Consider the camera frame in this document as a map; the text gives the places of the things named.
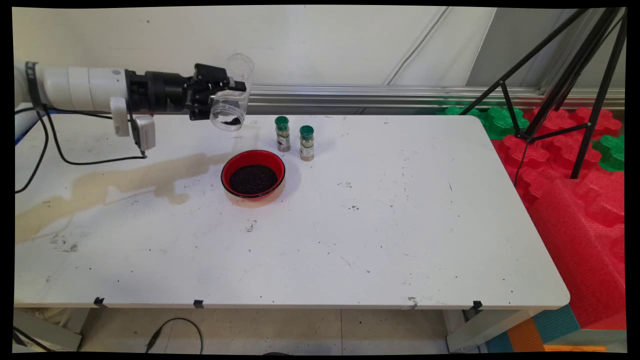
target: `black cable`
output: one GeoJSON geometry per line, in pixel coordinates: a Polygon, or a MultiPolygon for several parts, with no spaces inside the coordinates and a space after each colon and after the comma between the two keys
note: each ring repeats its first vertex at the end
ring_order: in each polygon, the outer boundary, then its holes
{"type": "Polygon", "coordinates": [[[23,338],[29,340],[30,342],[34,343],[35,345],[37,345],[39,348],[41,348],[42,350],[46,351],[46,352],[51,352],[51,349],[49,349],[48,347],[42,345],[38,340],[32,338],[31,336],[27,335],[24,333],[24,331],[18,329],[17,327],[13,327],[13,331],[17,332],[18,334],[22,335],[23,338]]]}
{"type": "Polygon", "coordinates": [[[86,116],[91,116],[91,117],[99,117],[101,119],[111,119],[111,120],[113,120],[113,117],[110,117],[109,115],[100,115],[100,114],[88,113],[86,111],[78,111],[78,110],[64,110],[64,109],[54,108],[53,106],[49,106],[49,105],[46,105],[45,108],[49,108],[51,110],[60,111],[60,112],[63,112],[63,113],[79,114],[79,115],[86,115],[86,116]]]}
{"type": "Polygon", "coordinates": [[[19,113],[24,113],[25,111],[31,111],[31,110],[35,110],[35,109],[34,108],[24,108],[24,109],[16,110],[15,114],[18,115],[19,113]]]}
{"type": "MultiPolygon", "coordinates": [[[[54,126],[53,120],[51,119],[51,114],[49,113],[49,107],[48,106],[45,106],[44,112],[47,115],[47,119],[49,120],[49,125],[51,126],[51,134],[53,135],[53,142],[56,144],[56,148],[58,150],[58,154],[60,154],[60,157],[62,158],[62,160],[65,163],[68,163],[70,165],[96,165],[96,164],[112,163],[114,161],[135,160],[135,159],[146,159],[147,158],[147,155],[143,154],[142,156],[128,156],[126,158],[115,158],[115,159],[100,160],[100,161],[89,161],[89,162],[86,162],[86,163],[78,163],[76,161],[69,161],[65,157],[65,155],[62,153],[62,149],[60,148],[60,143],[58,141],[58,134],[56,133],[56,127],[54,126]]],[[[96,115],[96,114],[89,114],[89,113],[83,113],[82,115],[94,116],[94,117],[104,117],[103,115],[96,115]]]]}
{"type": "Polygon", "coordinates": [[[16,344],[23,347],[27,347],[27,344],[22,340],[22,338],[18,335],[18,333],[15,332],[15,330],[13,331],[13,340],[15,341],[16,344]]]}
{"type": "Polygon", "coordinates": [[[36,167],[33,169],[31,176],[29,176],[29,180],[27,180],[27,183],[20,190],[16,190],[15,193],[21,193],[24,190],[26,190],[27,187],[29,187],[29,184],[31,184],[31,181],[36,176],[36,172],[38,172],[38,169],[40,168],[40,164],[42,163],[42,158],[44,158],[44,153],[47,152],[47,146],[49,144],[49,132],[47,131],[47,126],[44,124],[44,120],[42,120],[42,116],[40,115],[40,112],[36,111],[36,114],[38,115],[38,120],[42,124],[42,129],[44,130],[44,146],[42,147],[42,152],[40,153],[40,158],[38,158],[36,167]]]}
{"type": "Polygon", "coordinates": [[[529,147],[529,141],[527,141],[527,145],[524,146],[524,152],[522,153],[522,160],[520,160],[520,165],[518,166],[518,170],[516,170],[516,176],[513,180],[513,187],[516,187],[518,184],[518,173],[520,172],[520,168],[522,168],[522,163],[524,163],[524,156],[527,154],[527,148],[529,147]]]}
{"type": "Polygon", "coordinates": [[[162,332],[162,328],[171,321],[174,320],[184,320],[186,322],[190,322],[198,331],[198,335],[200,335],[200,354],[202,355],[202,347],[204,345],[204,341],[202,340],[202,331],[200,331],[200,328],[196,325],[195,322],[192,322],[189,319],[186,318],[171,318],[167,321],[164,322],[164,324],[160,325],[160,327],[158,328],[158,330],[156,330],[156,332],[154,332],[153,335],[151,335],[151,338],[149,339],[149,343],[147,343],[147,351],[145,351],[145,353],[149,352],[149,350],[151,350],[152,347],[154,347],[154,345],[156,344],[156,341],[158,340],[158,338],[160,337],[160,332],[162,332]]]}

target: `green cap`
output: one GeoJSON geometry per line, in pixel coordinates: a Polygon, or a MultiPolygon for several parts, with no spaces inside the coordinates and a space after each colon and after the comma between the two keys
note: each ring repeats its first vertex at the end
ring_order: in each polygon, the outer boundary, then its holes
{"type": "Polygon", "coordinates": [[[300,137],[303,140],[311,140],[314,136],[314,128],[309,125],[304,125],[300,128],[300,137]]]}
{"type": "Polygon", "coordinates": [[[286,131],[289,129],[289,119],[286,116],[279,116],[276,118],[276,129],[280,131],[286,131]]]}

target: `floor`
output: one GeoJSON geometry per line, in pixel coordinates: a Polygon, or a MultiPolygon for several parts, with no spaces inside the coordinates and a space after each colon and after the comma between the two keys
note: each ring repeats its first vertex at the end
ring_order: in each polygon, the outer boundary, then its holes
{"type": "MultiPolygon", "coordinates": [[[[173,317],[198,324],[204,354],[385,355],[446,354],[441,311],[92,309],[80,351],[144,352],[156,329],[173,317]]],[[[150,352],[197,354],[188,322],[168,323],[150,352]]]]}

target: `white wall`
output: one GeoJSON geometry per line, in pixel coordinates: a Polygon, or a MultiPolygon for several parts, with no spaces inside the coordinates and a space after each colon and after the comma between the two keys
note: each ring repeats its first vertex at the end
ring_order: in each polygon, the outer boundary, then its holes
{"type": "MultiPolygon", "coordinates": [[[[13,9],[14,60],[188,75],[241,52],[258,84],[380,85],[439,6],[13,9]]],[[[453,7],[394,85],[464,85],[495,8],[453,7]]]]}

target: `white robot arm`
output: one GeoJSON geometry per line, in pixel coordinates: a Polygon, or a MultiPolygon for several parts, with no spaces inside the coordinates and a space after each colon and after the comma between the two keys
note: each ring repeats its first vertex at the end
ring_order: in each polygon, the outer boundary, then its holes
{"type": "Polygon", "coordinates": [[[129,136],[141,151],[156,144],[151,116],[129,114],[182,113],[191,120],[209,119],[212,99],[224,90],[245,92],[242,81],[234,81],[223,68],[196,64],[193,76],[169,72],[135,71],[117,68],[48,67],[34,62],[13,68],[15,90],[15,138],[24,136],[38,121],[35,110],[64,109],[106,111],[113,117],[117,136],[129,136]],[[18,112],[33,107],[34,111],[18,112]]]}

